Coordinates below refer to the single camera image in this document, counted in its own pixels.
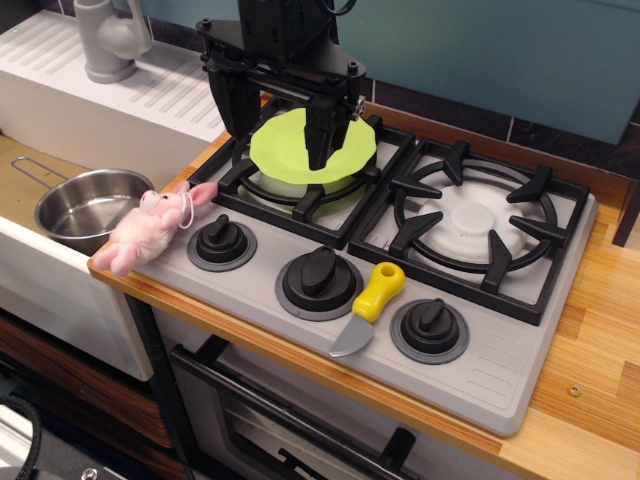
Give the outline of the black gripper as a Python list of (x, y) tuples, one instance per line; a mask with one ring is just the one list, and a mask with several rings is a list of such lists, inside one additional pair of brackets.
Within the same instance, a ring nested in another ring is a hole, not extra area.
[(366, 67), (339, 44), (337, 19), (355, 7), (333, 1), (239, 1), (237, 20), (196, 25), (201, 59), (226, 130), (234, 138), (259, 119), (260, 92), (308, 102), (304, 127), (310, 170), (342, 148), (349, 119), (363, 113)]

